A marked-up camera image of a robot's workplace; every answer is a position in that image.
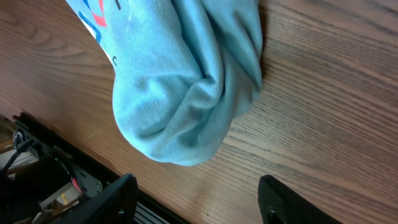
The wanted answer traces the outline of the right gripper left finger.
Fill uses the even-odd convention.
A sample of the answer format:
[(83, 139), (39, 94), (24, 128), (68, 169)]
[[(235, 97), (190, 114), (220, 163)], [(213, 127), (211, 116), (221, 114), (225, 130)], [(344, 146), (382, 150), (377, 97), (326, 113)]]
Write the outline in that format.
[(137, 180), (126, 174), (55, 224), (134, 223), (137, 203)]

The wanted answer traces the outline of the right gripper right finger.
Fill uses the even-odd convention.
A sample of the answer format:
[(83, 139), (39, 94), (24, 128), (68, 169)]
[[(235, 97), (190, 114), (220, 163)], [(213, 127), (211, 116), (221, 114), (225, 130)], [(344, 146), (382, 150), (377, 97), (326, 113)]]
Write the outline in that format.
[(271, 175), (259, 179), (257, 192), (265, 224), (341, 224)]

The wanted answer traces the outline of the light blue printed t-shirt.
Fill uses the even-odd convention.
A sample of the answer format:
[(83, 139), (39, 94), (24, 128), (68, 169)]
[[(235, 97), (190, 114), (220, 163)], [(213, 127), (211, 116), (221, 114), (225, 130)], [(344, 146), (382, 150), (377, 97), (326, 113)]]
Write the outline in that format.
[(211, 159), (262, 88), (257, 1), (68, 0), (114, 72), (124, 138), (157, 162)]

